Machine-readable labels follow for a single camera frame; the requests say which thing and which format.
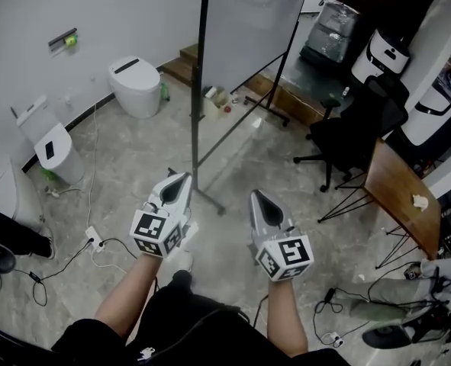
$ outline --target white cube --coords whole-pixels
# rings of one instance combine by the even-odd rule
[[[256,260],[272,281],[284,281],[304,273],[314,262],[307,235],[266,241]]]
[[[183,239],[181,224],[174,217],[135,210],[130,235],[140,251],[162,258],[168,257]]]

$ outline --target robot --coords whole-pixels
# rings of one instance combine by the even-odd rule
[[[185,215],[192,194],[192,176],[174,174],[152,189],[141,210],[135,210],[130,236],[143,253],[172,259],[186,237]]]
[[[297,277],[314,262],[308,236],[300,233],[292,211],[277,197],[254,190],[250,195],[250,220],[250,251],[272,281]]]

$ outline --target white toilet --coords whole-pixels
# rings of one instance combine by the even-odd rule
[[[84,165],[72,145],[71,136],[48,105],[46,96],[38,98],[17,119],[17,126],[34,144],[40,165],[68,185],[75,185],[85,174]]]
[[[34,184],[11,159],[0,169],[0,213],[35,232],[42,229],[43,210]]]
[[[120,106],[132,117],[150,118],[159,110],[160,75],[147,61],[124,57],[110,65],[111,89]]]

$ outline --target baseboard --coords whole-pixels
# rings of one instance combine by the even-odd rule
[[[88,110],[86,110],[84,113],[79,115],[75,120],[72,122],[69,122],[69,124],[66,126],[66,130],[69,132],[72,129],[74,129],[76,126],[78,126],[81,122],[83,122],[87,117],[90,115],[93,115],[93,113],[96,110],[99,110],[102,108],[105,104],[107,104],[109,101],[112,101],[115,99],[115,94],[112,92],[111,94],[105,96],[102,100],[97,101],[96,104],[92,105]],[[39,159],[37,158],[37,155],[33,155],[30,160],[27,161],[27,163],[22,167],[22,171],[27,173],[32,166],[34,166]]]

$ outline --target whiteboard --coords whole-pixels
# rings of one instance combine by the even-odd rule
[[[202,2],[199,53],[201,88],[231,92],[288,49],[304,0]]]

